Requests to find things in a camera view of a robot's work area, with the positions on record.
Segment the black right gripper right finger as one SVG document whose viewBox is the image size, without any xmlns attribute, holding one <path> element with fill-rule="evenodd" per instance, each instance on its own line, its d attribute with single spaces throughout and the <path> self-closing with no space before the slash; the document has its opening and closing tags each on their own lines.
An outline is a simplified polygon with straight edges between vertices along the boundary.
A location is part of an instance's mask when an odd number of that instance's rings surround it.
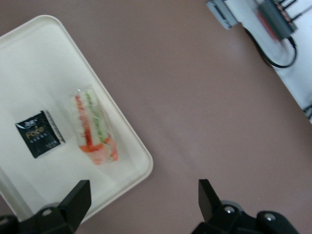
<svg viewBox="0 0 312 234">
<path fill-rule="evenodd" d="M 243 209 L 231 201 L 221 201 L 207 179 L 198 182 L 198 203 L 204 221 L 192 234 L 245 234 Z"/>
</svg>

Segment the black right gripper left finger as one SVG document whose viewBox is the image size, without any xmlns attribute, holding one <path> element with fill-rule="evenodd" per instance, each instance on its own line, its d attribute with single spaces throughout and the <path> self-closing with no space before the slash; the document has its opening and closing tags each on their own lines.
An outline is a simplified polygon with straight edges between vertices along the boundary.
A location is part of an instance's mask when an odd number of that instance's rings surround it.
<svg viewBox="0 0 312 234">
<path fill-rule="evenodd" d="M 58 204 L 44 206 L 19 224 L 20 234 L 74 234 L 91 206 L 89 180 L 81 180 Z"/>
</svg>

